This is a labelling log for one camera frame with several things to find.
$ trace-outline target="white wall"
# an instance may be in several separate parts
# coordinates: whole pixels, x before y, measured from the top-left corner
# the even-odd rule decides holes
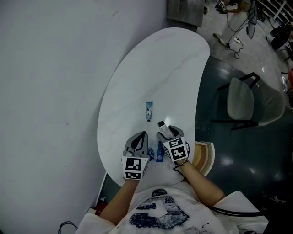
[[[165,27],[165,11],[165,0],[0,0],[5,234],[80,223],[105,173],[96,142],[105,88],[124,56]]]

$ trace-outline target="blue toothpaste tube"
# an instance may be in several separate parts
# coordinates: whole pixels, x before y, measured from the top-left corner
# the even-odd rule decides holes
[[[159,141],[159,145],[157,146],[157,159],[156,162],[163,162],[164,159],[164,148],[162,142]]]
[[[152,101],[146,102],[146,121],[150,122],[152,119]]]

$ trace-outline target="person's leg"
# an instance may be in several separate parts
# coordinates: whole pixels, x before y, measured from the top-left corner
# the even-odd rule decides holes
[[[222,34],[214,33],[213,35],[219,39],[221,44],[226,46],[228,42],[233,40],[233,38],[239,34],[239,29],[245,27],[246,21],[247,14],[245,12],[235,13],[228,21]]]

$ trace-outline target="cable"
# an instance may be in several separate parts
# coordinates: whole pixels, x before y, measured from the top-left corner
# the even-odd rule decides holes
[[[241,31],[241,30],[242,30],[242,29],[248,24],[248,22],[246,22],[246,21],[249,19],[249,17],[250,17],[252,14],[253,14],[253,17],[254,17],[254,16],[255,16],[255,10],[247,16],[246,20],[241,24],[241,26],[240,26],[236,31],[233,30],[233,29],[230,27],[229,22],[228,22],[228,14],[227,14],[227,25],[228,25],[228,27],[229,27],[233,32],[235,32],[235,33],[234,33],[233,36],[228,40],[228,42],[227,42],[226,45],[227,45],[227,48],[228,48],[229,50],[234,51],[234,57],[235,57],[236,59],[239,59],[239,58],[240,58],[239,53],[240,53],[240,51],[241,51],[242,49],[244,49],[244,45],[243,45],[242,41],[239,39],[239,41],[241,42],[242,48],[240,48],[239,51],[237,52],[236,50],[233,50],[233,49],[230,48],[229,42],[230,42],[230,40],[231,40],[232,38],[234,38],[234,36],[235,36],[236,33],[238,33],[239,31]]]
[[[180,165],[176,165],[174,168],[173,168],[173,171],[176,171],[176,172],[178,172],[180,175],[182,175],[183,177],[184,177],[184,179],[186,180],[186,182],[188,183],[188,184],[190,184],[189,183],[189,181],[188,181],[188,179],[180,172],[180,171],[178,171],[178,170],[176,170],[176,168],[178,168],[178,167],[181,167],[181,166],[184,166],[184,164],[185,163],[187,163],[187,160],[185,160],[183,163],[181,163]]]
[[[242,48],[240,48],[238,52],[237,52],[236,50],[231,49],[229,43],[227,43],[227,48],[228,48],[229,50],[234,51],[234,57],[235,57],[236,59],[239,59],[239,58],[240,58],[240,55],[239,55],[240,50],[244,49],[244,45],[243,45],[242,41],[241,41],[239,38],[238,38],[238,40],[241,42],[241,45],[242,45]]]
[[[65,225],[67,225],[67,224],[74,226],[74,227],[75,227],[75,230],[77,230],[77,228],[78,228],[77,226],[75,226],[75,224],[74,224],[73,222],[71,222],[71,221],[66,221],[66,222],[63,222],[62,224],[60,224],[60,226],[59,226],[59,230],[58,230],[58,234],[61,234],[61,228],[62,228],[63,226],[65,226]]]
[[[262,212],[235,212],[235,211],[228,211],[224,209],[220,209],[217,207],[212,207],[209,205],[205,205],[208,207],[210,210],[213,210],[217,213],[228,215],[228,216],[236,216],[236,217],[258,217],[258,216],[263,216],[264,214]]]

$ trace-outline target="forearm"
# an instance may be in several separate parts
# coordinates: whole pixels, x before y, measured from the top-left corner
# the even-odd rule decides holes
[[[241,12],[240,8],[228,10],[228,13],[239,13]]]
[[[117,225],[128,212],[139,180],[126,180],[112,201],[102,211],[100,217]]]
[[[196,170],[190,162],[185,163],[180,168],[201,203],[214,206],[225,197],[224,192]]]

